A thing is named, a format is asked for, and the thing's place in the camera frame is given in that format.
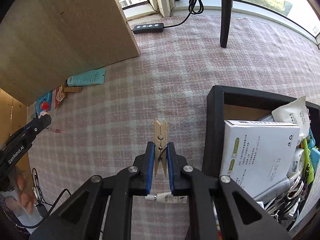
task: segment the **white cream tube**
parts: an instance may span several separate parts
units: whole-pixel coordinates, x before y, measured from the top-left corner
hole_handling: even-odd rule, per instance
[[[157,195],[147,195],[144,197],[145,200],[155,200],[159,203],[169,203],[169,204],[177,204],[177,203],[186,203],[188,200],[188,196],[173,196],[171,192],[162,192]]]

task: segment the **white box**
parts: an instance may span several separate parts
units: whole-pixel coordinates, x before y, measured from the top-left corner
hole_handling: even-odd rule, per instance
[[[225,120],[220,176],[256,197],[286,178],[299,131],[292,123]]]

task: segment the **white packet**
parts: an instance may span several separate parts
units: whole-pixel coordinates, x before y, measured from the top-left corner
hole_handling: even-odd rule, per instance
[[[272,116],[275,122],[295,123],[300,127],[297,145],[309,135],[310,119],[306,108],[306,96],[278,107],[272,111]]]

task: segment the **wooden clothespin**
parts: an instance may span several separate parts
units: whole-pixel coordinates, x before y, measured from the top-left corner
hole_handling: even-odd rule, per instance
[[[155,121],[155,176],[157,175],[159,163],[162,163],[164,175],[167,177],[167,121],[162,124]]]

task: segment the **silver screw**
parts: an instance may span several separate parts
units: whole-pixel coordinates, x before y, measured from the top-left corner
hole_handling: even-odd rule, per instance
[[[91,181],[92,181],[93,183],[99,182],[100,179],[101,179],[101,178],[100,178],[100,176],[98,176],[98,175],[94,175],[94,176],[91,177]]]
[[[129,168],[128,168],[128,171],[129,172],[137,172],[138,171],[138,168],[136,167],[136,166],[130,166]]]
[[[229,183],[230,182],[230,177],[229,176],[226,176],[226,175],[223,175],[221,176],[221,181],[224,182],[224,183]]]
[[[186,165],[186,166],[183,167],[183,170],[186,171],[186,172],[191,172],[191,171],[193,171],[193,167],[190,166],[190,165]]]

